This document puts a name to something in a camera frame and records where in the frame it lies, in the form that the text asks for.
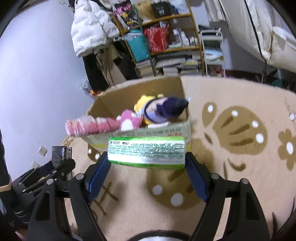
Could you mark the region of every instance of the yellow plush toy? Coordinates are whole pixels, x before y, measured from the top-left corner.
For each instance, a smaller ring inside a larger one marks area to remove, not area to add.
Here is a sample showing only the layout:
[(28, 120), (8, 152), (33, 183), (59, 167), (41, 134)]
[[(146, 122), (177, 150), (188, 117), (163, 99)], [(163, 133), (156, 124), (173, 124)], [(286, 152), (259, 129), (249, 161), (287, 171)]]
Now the yellow plush toy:
[[(157, 98), (163, 98), (163, 97), (164, 97), (163, 94), (159, 94), (159, 95), (157, 95)], [(137, 115), (142, 115), (142, 109), (143, 109), (143, 107), (145, 106), (145, 104), (146, 104), (148, 101), (150, 101), (150, 100), (152, 100), (152, 99), (155, 99), (155, 98), (156, 98), (155, 96), (146, 96), (146, 95), (142, 95), (141, 98), (137, 101), (137, 103), (136, 103), (136, 104), (134, 105), (134, 107), (133, 107), (134, 112), (135, 112)], [(144, 123), (145, 123), (146, 125), (151, 124), (151, 122), (149, 122), (149, 121), (147, 121), (147, 120), (145, 120), (145, 119), (143, 119), (143, 121), (144, 121)]]

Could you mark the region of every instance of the green and white package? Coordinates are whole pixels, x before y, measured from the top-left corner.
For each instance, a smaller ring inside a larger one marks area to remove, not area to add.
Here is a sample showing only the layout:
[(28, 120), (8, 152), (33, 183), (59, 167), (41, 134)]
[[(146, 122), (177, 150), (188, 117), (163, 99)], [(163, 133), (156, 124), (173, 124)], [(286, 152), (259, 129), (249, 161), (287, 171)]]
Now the green and white package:
[(130, 167), (182, 169), (185, 152), (183, 137), (110, 137), (108, 160)]

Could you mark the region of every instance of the red bag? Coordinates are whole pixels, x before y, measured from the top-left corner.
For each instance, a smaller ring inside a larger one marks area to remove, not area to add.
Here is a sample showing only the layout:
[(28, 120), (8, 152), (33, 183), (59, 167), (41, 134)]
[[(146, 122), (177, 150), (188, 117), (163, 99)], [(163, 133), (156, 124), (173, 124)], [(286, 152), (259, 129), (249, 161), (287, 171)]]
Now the red bag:
[(166, 50), (168, 47), (168, 27), (147, 28), (144, 34), (149, 42), (151, 52), (160, 52)]

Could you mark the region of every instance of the plush doll with purple hat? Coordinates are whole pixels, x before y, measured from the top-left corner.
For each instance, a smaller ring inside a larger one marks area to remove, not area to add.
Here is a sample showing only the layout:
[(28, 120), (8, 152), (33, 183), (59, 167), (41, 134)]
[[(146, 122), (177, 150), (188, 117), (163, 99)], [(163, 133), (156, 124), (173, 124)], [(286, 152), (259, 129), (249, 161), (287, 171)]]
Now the plush doll with purple hat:
[(188, 101), (177, 97), (155, 98), (148, 101), (142, 108), (145, 120), (151, 122), (148, 128), (167, 126), (170, 119), (175, 119), (182, 114), (188, 106)]

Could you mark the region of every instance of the teal bag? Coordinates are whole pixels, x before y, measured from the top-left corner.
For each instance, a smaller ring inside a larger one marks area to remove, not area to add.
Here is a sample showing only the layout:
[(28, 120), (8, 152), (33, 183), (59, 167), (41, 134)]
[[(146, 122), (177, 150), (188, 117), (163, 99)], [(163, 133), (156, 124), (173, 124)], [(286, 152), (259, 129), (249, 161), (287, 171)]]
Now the teal bag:
[[(132, 29), (130, 33), (141, 33), (141, 31)], [(127, 42), (131, 48), (131, 51), (133, 52), (136, 62), (148, 59), (148, 52), (143, 36), (137, 36), (136, 38), (132, 38), (132, 40), (127, 40)]]

